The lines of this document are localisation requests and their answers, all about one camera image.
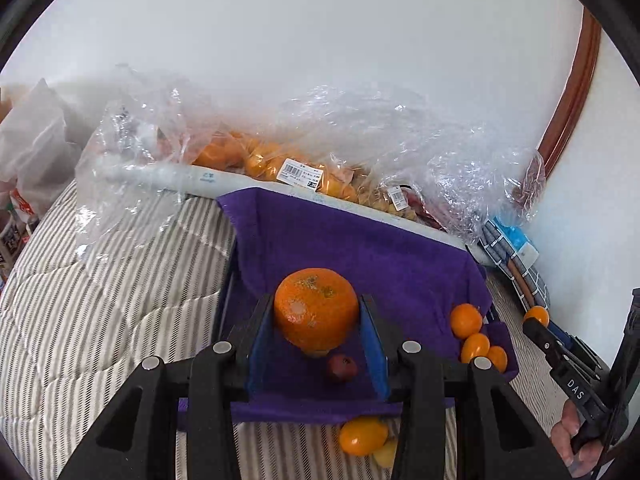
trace striped mattress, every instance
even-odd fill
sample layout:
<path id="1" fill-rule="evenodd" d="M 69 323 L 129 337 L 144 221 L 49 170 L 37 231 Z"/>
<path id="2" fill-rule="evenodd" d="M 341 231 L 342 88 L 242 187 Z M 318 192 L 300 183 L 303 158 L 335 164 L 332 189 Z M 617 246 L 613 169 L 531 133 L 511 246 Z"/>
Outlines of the striped mattress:
<path id="1" fill-rule="evenodd" d="M 33 480 L 53 480 L 142 359 L 193 356 L 210 342 L 234 243 L 212 200 L 190 197 L 171 227 L 95 272 L 76 258 L 75 183 L 41 222 L 0 298 L 0 431 Z M 490 273 L 494 303 L 512 334 L 520 375 L 512 385 L 550 431 L 564 396 L 520 331 L 513 293 Z M 455 478 L 455 416 L 447 412 L 446 478 Z M 397 434 L 399 420 L 390 419 Z M 234 428 L 244 480 L 388 479 L 369 458 L 343 454 L 338 428 L 243 423 Z M 186 480 L 186 438 L 176 436 L 176 477 Z"/>

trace metal screw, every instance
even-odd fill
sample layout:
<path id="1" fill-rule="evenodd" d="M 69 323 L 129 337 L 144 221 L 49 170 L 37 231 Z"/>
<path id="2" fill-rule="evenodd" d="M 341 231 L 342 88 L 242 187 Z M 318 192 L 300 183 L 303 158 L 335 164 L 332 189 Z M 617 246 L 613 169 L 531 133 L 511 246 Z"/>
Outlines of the metal screw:
<path id="1" fill-rule="evenodd" d="M 155 355 L 150 355 L 149 357 L 145 357 L 142 360 L 142 367 L 145 370 L 153 370 L 160 364 L 160 359 L 158 359 Z"/>
<path id="2" fill-rule="evenodd" d="M 417 354 L 420 350 L 422 350 L 422 347 L 417 341 L 405 341 L 404 343 L 402 343 L 402 350 L 404 350 L 408 354 Z"/>
<path id="3" fill-rule="evenodd" d="M 213 351 L 216 354 L 226 354 L 231 350 L 231 343 L 229 341 L 218 341 L 213 345 Z"/>
<path id="4" fill-rule="evenodd" d="M 476 365 L 476 368 L 480 368 L 481 370 L 488 370 L 489 368 L 491 368 L 491 361 L 482 356 L 476 357 L 474 359 L 474 364 Z"/>

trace barcode sticker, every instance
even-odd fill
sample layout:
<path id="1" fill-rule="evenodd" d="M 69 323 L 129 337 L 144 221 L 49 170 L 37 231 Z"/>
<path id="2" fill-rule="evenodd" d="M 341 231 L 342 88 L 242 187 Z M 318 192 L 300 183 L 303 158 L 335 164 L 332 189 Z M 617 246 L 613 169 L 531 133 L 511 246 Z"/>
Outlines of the barcode sticker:
<path id="1" fill-rule="evenodd" d="M 321 178 L 322 170 L 316 170 L 316 168 L 302 164 L 292 158 L 287 158 L 282 168 L 280 168 L 276 180 L 315 191 L 318 189 Z"/>
<path id="2" fill-rule="evenodd" d="M 402 209 L 406 209 L 409 207 L 409 204 L 404 197 L 404 193 L 400 186 L 393 186 L 386 188 L 386 192 L 389 193 L 389 198 L 394 203 L 394 207 L 396 211 L 402 211 Z"/>

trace human hand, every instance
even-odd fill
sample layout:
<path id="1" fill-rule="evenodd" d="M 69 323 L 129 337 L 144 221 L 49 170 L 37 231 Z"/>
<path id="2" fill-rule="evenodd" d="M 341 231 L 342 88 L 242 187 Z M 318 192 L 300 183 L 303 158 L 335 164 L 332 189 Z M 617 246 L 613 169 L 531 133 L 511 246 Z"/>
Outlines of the human hand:
<path id="1" fill-rule="evenodd" d="M 569 399 L 562 407 L 562 418 L 551 428 L 551 443 L 554 445 L 573 478 L 580 478 L 591 471 L 598 463 L 602 453 L 599 440 L 592 440 L 580 448 L 574 456 L 571 450 L 571 437 L 580 430 L 580 417 L 575 404 Z"/>

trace finger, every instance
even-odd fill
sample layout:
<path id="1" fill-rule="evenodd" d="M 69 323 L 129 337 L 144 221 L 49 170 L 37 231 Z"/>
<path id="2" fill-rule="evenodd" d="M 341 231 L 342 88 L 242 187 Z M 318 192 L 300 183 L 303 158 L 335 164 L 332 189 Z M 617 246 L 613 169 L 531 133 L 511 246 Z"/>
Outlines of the finger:
<path id="1" fill-rule="evenodd" d="M 550 437 L 551 443 L 556 448 L 564 465 L 570 466 L 574 461 L 574 452 L 571 451 L 571 435 L 562 425 L 562 422 L 558 422 L 551 428 Z"/>
<path id="2" fill-rule="evenodd" d="M 589 471 L 591 471 L 596 464 L 598 463 L 598 459 L 602 453 L 602 443 L 599 440 L 592 440 L 591 442 L 587 442 L 584 446 L 580 448 L 578 452 L 578 460 L 584 464 L 584 467 L 578 469 L 577 472 L 582 472 L 582 475 L 586 475 Z"/>
<path id="3" fill-rule="evenodd" d="M 578 430 L 580 430 L 580 416 L 578 416 L 578 409 L 575 407 L 575 404 L 569 399 L 566 400 L 562 407 L 562 418 L 560 420 L 571 436 L 578 434 Z"/>

